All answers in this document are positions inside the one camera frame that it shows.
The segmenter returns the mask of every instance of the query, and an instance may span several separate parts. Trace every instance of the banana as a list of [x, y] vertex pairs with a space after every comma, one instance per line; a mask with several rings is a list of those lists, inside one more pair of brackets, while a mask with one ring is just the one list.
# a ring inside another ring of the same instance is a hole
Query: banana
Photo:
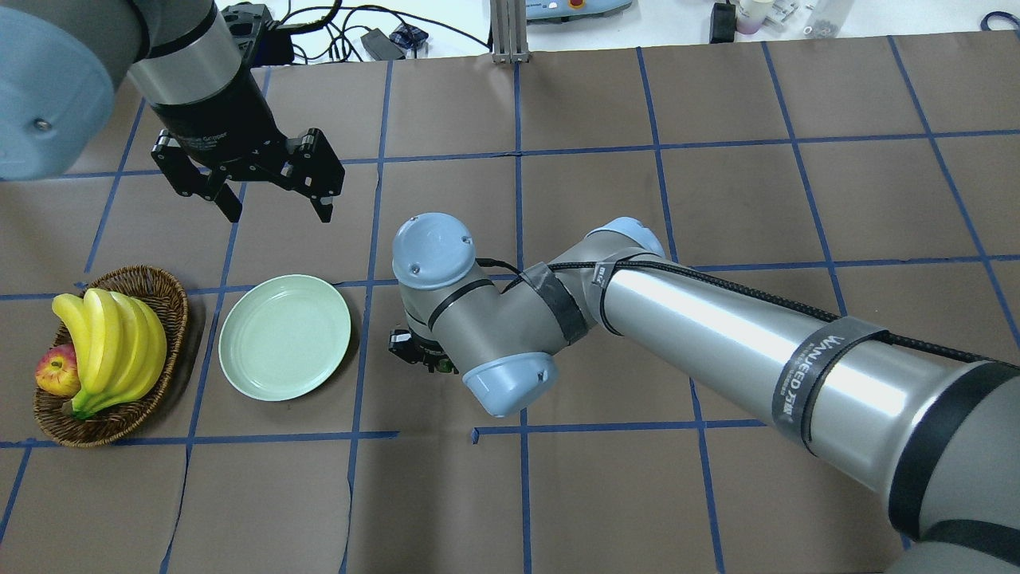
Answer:
[[85, 293], [85, 315], [92, 331], [92, 345], [82, 376], [82, 390], [99, 395], [106, 389], [119, 363], [123, 322], [116, 302], [103, 290]]
[[126, 390], [142, 371], [144, 360], [149, 353], [149, 328], [141, 304], [134, 298], [110, 292], [110, 297], [120, 308], [123, 319], [124, 345], [121, 358], [113, 374], [113, 380], [103, 389], [103, 395], [116, 397]]
[[92, 417], [103, 409], [114, 405], [142, 399], [155, 386], [163, 372], [163, 366], [166, 363], [166, 334], [163, 331], [163, 325], [155, 312], [144, 302], [134, 298], [131, 298], [131, 301], [141, 314], [142, 321], [138, 324], [139, 338], [144, 338], [146, 344], [137, 354], [131, 351], [133, 346], [128, 346], [123, 350], [126, 355], [123, 365], [128, 366], [129, 369], [137, 369], [137, 371], [134, 376], [118, 380], [99, 396], [79, 404], [72, 403], [74, 416], [80, 419]]
[[89, 361], [89, 348], [92, 345], [92, 332], [85, 318], [85, 302], [82, 301], [82, 298], [62, 294], [53, 298], [50, 308], [67, 326], [79, 366], [85, 365]]

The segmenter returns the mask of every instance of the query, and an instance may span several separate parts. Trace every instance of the white table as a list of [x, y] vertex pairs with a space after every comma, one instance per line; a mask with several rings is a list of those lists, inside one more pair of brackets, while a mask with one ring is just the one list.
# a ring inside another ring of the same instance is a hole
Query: white table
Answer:
[[[275, 17], [287, 13], [287, 0], [262, 0]], [[228, 0], [217, 0], [220, 7]], [[328, 4], [329, 0], [293, 0], [294, 9]], [[440, 20], [468, 32], [482, 40], [489, 36], [489, 2], [487, 0], [378, 0], [379, 5]], [[800, 0], [801, 7], [789, 17], [785, 30], [764, 27], [754, 36], [737, 34], [737, 42], [761, 40], [797, 40], [804, 38], [803, 29], [810, 11]], [[350, 6], [355, 2], [346, 2]], [[527, 27], [528, 48], [531, 51], [597, 50], [705, 44], [708, 42], [709, 14], [713, 0], [633, 0], [633, 4], [615, 15], [591, 17], [565, 23], [537, 23]], [[984, 14], [1005, 10], [1020, 14], [1020, 0], [857, 0], [844, 24], [840, 37], [934, 34], [978, 30]], [[301, 14], [292, 21], [308, 21], [325, 10]], [[340, 24], [345, 11], [338, 15]], [[351, 23], [379, 28], [389, 34], [399, 23], [389, 14], [359, 11]], [[484, 53], [478, 44], [438, 25], [418, 22], [429, 34], [427, 49], [419, 57], [466, 56]], [[1002, 21], [992, 28], [1005, 29]], [[361, 50], [357, 38], [355, 46]], [[297, 43], [309, 55], [321, 52], [329, 43], [325, 32], [299, 37]]]

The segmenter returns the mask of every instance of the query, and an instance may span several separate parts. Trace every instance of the plate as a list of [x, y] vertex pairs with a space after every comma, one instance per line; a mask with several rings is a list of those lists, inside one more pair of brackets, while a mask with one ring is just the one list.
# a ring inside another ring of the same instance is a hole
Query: plate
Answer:
[[219, 367], [242, 394], [287, 401], [322, 384], [351, 341], [347, 302], [325, 280], [285, 274], [255, 286], [223, 322]]

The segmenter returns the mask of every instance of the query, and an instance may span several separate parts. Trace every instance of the black cable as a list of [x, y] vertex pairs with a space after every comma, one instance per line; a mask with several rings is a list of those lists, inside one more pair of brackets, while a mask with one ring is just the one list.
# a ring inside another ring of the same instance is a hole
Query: black cable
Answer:
[[504, 261], [502, 259], [490, 259], [489, 257], [478, 257], [477, 259], [474, 259], [474, 260], [475, 260], [475, 262], [478, 263], [478, 266], [483, 266], [483, 267], [494, 267], [494, 266], [503, 267], [503, 268], [505, 268], [505, 269], [509, 270], [510, 272], [513, 272], [514, 274], [517, 275], [517, 278], [515, 278], [514, 280], [519, 280], [519, 278], [520, 278], [520, 269], [518, 269], [517, 267], [513, 266], [512, 264], [510, 264], [510, 263], [508, 263], [508, 262], [506, 262], [506, 261]]
[[[291, 25], [291, 27], [285, 28], [285, 30], [287, 32], [289, 32], [291, 36], [296, 36], [296, 35], [299, 35], [299, 34], [308, 34], [310, 32], [316, 32], [318, 30], [325, 29], [326, 27], [329, 27], [330, 24], [333, 24], [333, 20], [337, 17], [337, 14], [340, 13], [340, 10], [342, 10], [342, 9], [343, 10], [350, 10], [350, 12], [344, 18], [344, 23], [341, 27], [342, 30], [339, 31], [340, 32], [340, 37], [338, 38], [338, 37], [334, 36], [330, 33], [329, 36], [330, 36], [332, 40], [330, 40], [329, 46], [326, 48], [326, 50], [323, 51], [321, 54], [319, 54], [317, 56], [310, 57], [309, 60], [318, 59], [318, 58], [324, 56], [327, 53], [330, 54], [330, 59], [333, 59], [332, 50], [336, 49], [337, 43], [339, 42], [341, 44], [341, 49], [338, 52], [338, 57], [337, 57], [337, 60], [335, 60], [335, 61], [348, 61], [348, 59], [350, 59], [351, 54], [354, 54], [358, 58], [359, 61], [364, 61], [364, 59], [361, 57], [361, 54], [354, 47], [354, 43], [349, 38], [347, 38], [347, 34], [346, 34], [348, 30], [354, 30], [354, 29], [357, 29], [357, 28], [364, 28], [364, 29], [366, 29], [368, 31], [371, 30], [371, 29], [369, 29], [368, 27], [365, 27], [365, 25], [352, 25], [352, 27], [348, 27], [347, 25], [348, 21], [351, 18], [351, 15], [354, 12], [358, 11], [358, 10], [365, 10], [365, 11], [370, 11], [370, 12], [385, 12], [385, 13], [392, 14], [398, 20], [400, 20], [400, 22], [405, 27], [405, 29], [409, 29], [410, 27], [407, 23], [407, 20], [404, 19], [404, 17], [408, 17], [408, 18], [412, 18], [412, 19], [416, 19], [416, 20], [421, 20], [421, 21], [424, 21], [424, 22], [428, 22], [428, 23], [432, 23], [432, 24], [445, 28], [445, 29], [450, 30], [452, 32], [455, 32], [457, 34], [460, 34], [461, 36], [464, 36], [465, 38], [468, 38], [468, 39], [470, 39], [470, 40], [472, 40], [474, 42], [477, 42], [481, 46], [484, 46], [487, 49], [491, 50], [492, 47], [493, 47], [493, 44], [492, 44], [492, 32], [490, 32], [490, 40], [489, 40], [489, 42], [482, 42], [478, 38], [476, 38], [476, 37], [474, 37], [474, 36], [466, 33], [466, 32], [464, 32], [462, 30], [459, 30], [459, 29], [454, 28], [454, 27], [452, 27], [450, 24], [443, 23], [443, 22], [441, 22], [439, 20], [435, 20], [435, 19], [431, 19], [431, 18], [426, 18], [426, 17], [419, 16], [419, 15], [416, 15], [416, 14], [411, 14], [411, 13], [408, 13], [408, 12], [404, 12], [404, 11], [401, 11], [401, 10], [392, 10], [392, 9], [387, 8], [385, 6], [379, 6], [377, 4], [363, 4], [361, 6], [345, 7], [345, 6], [341, 5], [342, 3], [343, 3], [342, 0], [337, 0], [332, 6], [309, 6], [307, 8], [301, 8], [301, 9], [295, 10], [295, 11], [291, 11], [290, 10], [291, 6], [290, 6], [290, 3], [289, 3], [288, 4], [288, 13], [287, 13], [287, 15], [285, 15], [278, 22], [275, 22], [275, 24], [273, 27], [273, 30], [283, 27], [287, 22], [287, 20], [291, 19], [294, 16], [300, 15], [302, 13], [309, 12], [309, 11], [312, 11], [312, 10], [329, 10], [329, 12], [326, 13], [326, 15], [324, 15], [321, 18], [319, 18], [317, 20], [314, 20], [312, 22], [302, 23], [302, 24], [295, 24], [295, 25]], [[414, 46], [412, 51], [414, 53], [414, 57], [417, 58], [418, 57], [418, 48], [417, 48], [417, 46]]]
[[[551, 263], [549, 268], [553, 271], [571, 269], [571, 268], [595, 268], [595, 261], [570, 261], [561, 263]], [[774, 306], [781, 307], [783, 309], [788, 309], [795, 311], [802, 315], [812, 317], [819, 321], [825, 323], [831, 323], [839, 319], [838, 315], [833, 315], [827, 311], [820, 310], [818, 308], [811, 307], [806, 304], [799, 302], [793, 302], [778, 296], [773, 296], [771, 294], [766, 294], [765, 292], [760, 292], [758, 290], [752, 289], [752, 286], [747, 286], [741, 284], [740, 282], [733, 282], [732, 280], [726, 280], [725, 278], [720, 278], [718, 276], [708, 274], [707, 272], [702, 272], [690, 267], [680, 266], [676, 264], [663, 263], [659, 261], [618, 261], [616, 263], [616, 268], [652, 268], [656, 270], [662, 270], [666, 272], [672, 272], [675, 274], [680, 274], [688, 278], [694, 278], [701, 280], [703, 282], [708, 282], [709, 284], [714, 284], [719, 286], [721, 290], [726, 290], [727, 292], [732, 292], [734, 294], [745, 296], [760, 302], [765, 302], [767, 304], [772, 304]], [[518, 276], [513, 279], [509, 284], [507, 284], [506, 290], [503, 293], [509, 292], [512, 286], [515, 286], [520, 282], [522, 278]], [[984, 361], [991, 361], [996, 363], [1003, 363], [1005, 365], [1010, 365], [1009, 363], [1004, 363], [1002, 361], [996, 361], [981, 355], [968, 353], [964, 351], [955, 350], [952, 348], [947, 348], [944, 346], [938, 346], [928, 342], [922, 342], [920, 340], [914, 340], [911, 337], [905, 337], [903, 335], [897, 335], [895, 333], [883, 333], [877, 335], [874, 341], [880, 342], [890, 346], [902, 347], [905, 349], [910, 349], [914, 351], [919, 351], [922, 353], [927, 353], [929, 355], [935, 355], [938, 357], [944, 357], [946, 359], [951, 359], [953, 361], [958, 361], [960, 363], [979, 363]]]
[[318, 32], [319, 30], [325, 28], [329, 22], [334, 20], [334, 18], [337, 17], [337, 14], [340, 13], [340, 9], [342, 8], [341, 4], [343, 4], [343, 0], [336, 0], [332, 6], [309, 6], [307, 8], [301, 8], [300, 10], [291, 12], [290, 14], [285, 16], [279, 21], [279, 25], [287, 23], [287, 20], [291, 19], [292, 17], [298, 14], [303, 14], [305, 12], [310, 12], [312, 10], [329, 10], [328, 12], [326, 12], [324, 16], [322, 16], [317, 20], [306, 23], [299, 23], [285, 29], [291, 34], [291, 36], [297, 36], [299, 34], [309, 34], [311, 32]]
[[305, 52], [305, 49], [302, 48], [301, 46], [298, 46], [297, 44], [294, 44], [294, 49], [301, 51], [301, 57], [305, 60], [305, 65], [307, 65], [308, 64], [308, 53]]
[[452, 25], [450, 25], [450, 24], [447, 24], [447, 23], [443, 23], [443, 22], [441, 22], [441, 21], [439, 21], [439, 20], [434, 20], [434, 19], [429, 19], [429, 18], [425, 18], [425, 17], [422, 17], [422, 16], [417, 16], [417, 15], [414, 15], [414, 14], [409, 14], [409, 13], [407, 13], [407, 12], [402, 12], [402, 11], [400, 11], [400, 10], [389, 10], [389, 9], [388, 9], [387, 11], [391, 11], [391, 12], [393, 12], [393, 13], [395, 13], [395, 14], [400, 14], [400, 15], [402, 15], [402, 16], [404, 16], [404, 17], [407, 17], [407, 18], [411, 18], [411, 19], [416, 19], [416, 20], [421, 20], [421, 21], [426, 21], [426, 22], [428, 22], [428, 23], [435, 23], [436, 25], [439, 25], [439, 27], [441, 27], [441, 28], [445, 28], [445, 29], [447, 29], [447, 30], [449, 30], [449, 31], [451, 31], [451, 32], [456, 32], [457, 34], [460, 34], [461, 36], [463, 36], [463, 37], [465, 37], [465, 38], [468, 38], [468, 39], [470, 39], [470, 40], [473, 40], [473, 41], [477, 42], [478, 44], [481, 44], [482, 46], [484, 46], [486, 48], [488, 48], [488, 49], [490, 49], [490, 50], [492, 50], [492, 49], [493, 49], [493, 44], [492, 44], [492, 41], [490, 41], [490, 42], [482, 42], [482, 41], [481, 41], [481, 40], [479, 40], [479, 39], [478, 39], [477, 37], [475, 37], [475, 36], [472, 36], [472, 35], [470, 35], [470, 34], [466, 33], [466, 32], [464, 32], [463, 30], [460, 30], [460, 29], [457, 29], [457, 28], [454, 28], [454, 27], [452, 27]]

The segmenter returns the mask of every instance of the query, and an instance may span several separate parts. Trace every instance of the apple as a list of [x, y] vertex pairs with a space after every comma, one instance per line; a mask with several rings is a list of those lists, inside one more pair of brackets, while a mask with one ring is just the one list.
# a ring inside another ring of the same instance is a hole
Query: apple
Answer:
[[82, 388], [78, 378], [78, 356], [71, 344], [55, 347], [36, 365], [36, 384], [57, 397], [74, 397]]

